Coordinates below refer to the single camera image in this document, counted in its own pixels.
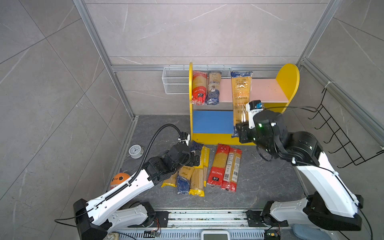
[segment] zip tie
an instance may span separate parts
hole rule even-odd
[[[328,81],[328,83],[325,85],[324,88],[327,88],[328,84],[330,84],[330,83],[336,83],[336,82]]]

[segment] black wire rack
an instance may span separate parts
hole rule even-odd
[[[331,138],[329,139],[328,142],[325,142],[325,141],[324,141],[325,144],[330,143],[333,137],[336,137],[336,138],[337,138],[337,140],[338,140],[338,142],[340,143],[341,147],[339,147],[337,150],[335,150],[335,151],[333,151],[333,152],[329,152],[330,154],[336,153],[337,151],[339,151],[339,150],[341,150],[341,149],[344,149],[344,151],[347,153],[347,155],[348,155],[349,159],[351,160],[351,162],[348,163],[348,164],[346,164],[345,166],[342,166],[342,167],[337,166],[337,167],[338,167],[338,168],[343,168],[343,167],[346,167],[346,166],[348,166],[348,165],[350,165],[350,164],[352,164],[352,163],[353,163],[355,166],[357,166],[357,165],[360,165],[360,164],[362,164],[362,163],[364,163],[364,162],[366,162],[366,161],[368,161],[368,160],[370,160],[370,159],[372,159],[372,158],[374,158],[374,157],[377,157],[378,155],[384,153],[384,149],[383,149],[383,150],[377,152],[374,156],[372,156],[372,157],[370,157],[370,158],[368,158],[368,159],[365,159],[365,158],[360,154],[359,150],[356,148],[356,146],[353,144],[353,142],[349,139],[349,137],[345,134],[344,130],[342,130],[342,128],[341,128],[340,125],[336,122],[336,120],[333,118],[333,116],[332,116],[332,115],[329,113],[329,111],[324,107],[324,105],[323,105],[323,100],[324,100],[324,97],[325,97],[325,93],[326,93],[326,92],[327,92],[327,89],[324,88],[323,91],[321,92],[321,93],[324,93],[324,94],[323,94],[323,98],[321,99],[321,103],[320,103],[320,105],[317,107],[317,110],[318,110],[317,113],[316,113],[312,118],[308,118],[308,119],[312,120],[312,119],[314,119],[314,118],[319,114],[319,115],[324,119],[325,122],[321,125],[321,127],[319,127],[319,128],[316,128],[316,127],[315,127],[315,129],[319,130],[319,129],[321,129],[325,124],[328,125],[328,127],[331,129],[331,131],[332,131],[333,134],[332,134],[332,136],[331,136]],[[328,118],[328,119],[325,119],[325,118],[324,118],[324,116],[323,116],[322,113],[320,112],[321,110],[325,110],[325,111],[328,113],[328,115],[329,115],[329,118]],[[335,131],[334,131],[334,130],[331,128],[331,126],[329,125],[329,121],[330,121],[330,120],[333,120],[333,122],[334,122],[334,123],[336,124],[336,126],[337,126],[337,129],[336,129]],[[336,135],[336,133],[339,132],[339,131],[341,131],[341,132],[343,133],[343,135],[347,138],[347,141],[346,141],[345,144],[341,143],[339,137]],[[353,148],[356,150],[356,152],[357,152],[357,154],[358,154],[358,156],[357,156],[356,159],[352,159],[351,155],[349,154],[349,152],[348,152],[347,149],[345,148],[346,146],[350,146],[350,145],[353,146]]]

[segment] gray tile wall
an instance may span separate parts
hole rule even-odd
[[[291,102],[291,106],[319,106],[323,94],[321,93],[323,86],[305,69],[300,73],[300,85],[296,96]],[[381,146],[374,140],[374,138],[349,114],[349,112],[340,105],[336,99],[326,93],[323,101],[324,107],[333,116],[336,122],[340,125],[342,130],[348,135],[349,139],[356,146],[361,155],[368,159],[380,151]],[[322,110],[321,113],[327,119],[329,115]],[[383,177],[382,169],[384,168],[384,154],[379,155],[367,162],[355,166],[350,164],[344,168],[337,168],[337,166],[344,166],[351,162],[345,151],[339,150],[334,154],[328,153],[337,150],[341,145],[334,137],[332,141],[325,144],[323,141],[328,142],[332,136],[332,131],[325,125],[319,128],[324,120],[320,115],[317,115],[313,120],[314,113],[304,110],[294,110],[284,114],[285,121],[289,131],[308,131],[316,136],[324,151],[327,153],[331,165],[339,172],[340,177],[347,187],[355,194],[360,194],[364,198],[364,208],[362,209],[367,216],[374,232],[374,239],[381,239],[382,233],[382,215],[384,210],[381,207],[384,203],[384,189],[382,187]],[[333,130],[336,130],[336,125],[331,120],[329,121]],[[346,137],[339,131],[337,136],[345,144]],[[351,144],[346,145],[348,153],[354,158],[357,158],[357,152],[352,148]],[[306,185],[310,194],[314,192],[314,188],[308,184]],[[362,230],[359,232],[343,232],[351,240],[369,239],[369,228],[364,217]]]
[[[384,1],[344,0],[310,55],[384,124]]]
[[[0,2],[0,103],[0,239],[78,239],[129,117],[72,0]]]
[[[327,0],[88,0],[112,64],[296,63]],[[274,78],[276,73],[257,72]],[[161,72],[118,72],[135,114],[189,114]]]

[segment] digital display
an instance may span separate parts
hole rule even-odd
[[[227,234],[204,234],[203,240],[229,240]]]

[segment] white pasta package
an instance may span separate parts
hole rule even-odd
[[[221,184],[222,189],[231,192],[236,192],[242,153],[243,151],[241,151],[240,149],[232,147],[229,149],[227,166],[225,167],[223,183]]]

